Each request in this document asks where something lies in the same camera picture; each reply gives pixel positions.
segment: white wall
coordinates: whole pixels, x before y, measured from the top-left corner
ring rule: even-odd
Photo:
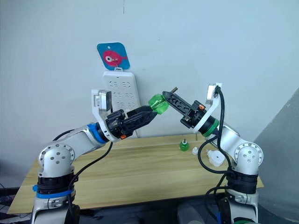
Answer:
[[[207,84],[223,82],[226,122],[248,140],[299,84],[296,0],[2,0],[0,8],[0,182],[8,187],[21,184],[43,144],[95,121],[100,42],[125,45],[142,104],[174,86],[204,103]],[[141,136],[190,132],[180,118],[169,109]]]

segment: bird sticker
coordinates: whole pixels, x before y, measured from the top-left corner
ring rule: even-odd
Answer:
[[[130,63],[126,49],[122,43],[100,43],[97,46],[98,52],[108,70],[114,70],[116,67],[128,69]]]

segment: wooden table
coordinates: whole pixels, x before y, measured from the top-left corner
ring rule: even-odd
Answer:
[[[179,143],[186,138],[190,148],[179,150]],[[203,169],[192,155],[192,148],[204,142],[201,135],[175,135],[165,137],[126,139],[113,145],[110,154],[84,171],[75,183],[74,203],[82,209],[140,203],[169,198],[203,195],[214,187],[220,175]],[[105,147],[80,156],[75,162],[75,171],[100,157],[108,149]],[[210,165],[205,149],[215,149],[207,145],[203,152],[203,162]],[[223,163],[217,170],[225,170]],[[38,163],[34,162],[20,187],[8,213],[32,211],[37,183]],[[258,179],[258,187],[263,183]]]

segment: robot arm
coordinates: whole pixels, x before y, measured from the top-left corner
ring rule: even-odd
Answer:
[[[188,128],[192,128],[195,133],[201,133],[207,140],[218,135],[219,122],[212,112],[220,103],[220,96],[215,92],[216,87],[221,87],[220,83],[208,86],[206,103],[210,105],[209,110],[198,102],[192,105],[184,101],[174,92],[164,91],[164,99],[179,113],[183,115],[181,123]],[[217,147],[217,139],[211,142]],[[227,125],[223,126],[220,146],[222,150],[231,157],[231,172],[228,175],[228,186],[226,196],[218,202],[221,223],[234,223],[239,220],[247,220],[257,223],[257,199],[256,192],[258,166],[263,161],[263,151],[253,143],[248,142]]]
[[[112,108],[111,92],[92,90],[92,111],[98,123],[77,128],[63,138],[45,145],[38,156],[40,170],[34,186],[36,196],[32,224],[77,223],[79,207],[74,206],[76,220],[68,210],[68,195],[75,197],[75,188],[68,189],[74,177],[72,163],[81,155],[117,142],[133,131],[150,123],[157,115],[149,106],[141,106],[127,113],[123,110],[108,114]]]

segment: power strip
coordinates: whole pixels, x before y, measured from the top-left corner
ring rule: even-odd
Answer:
[[[107,90],[112,92],[112,107],[114,111],[123,109],[127,112],[140,107],[135,76],[132,72],[105,71],[103,79]],[[138,138],[134,131],[133,138]]]

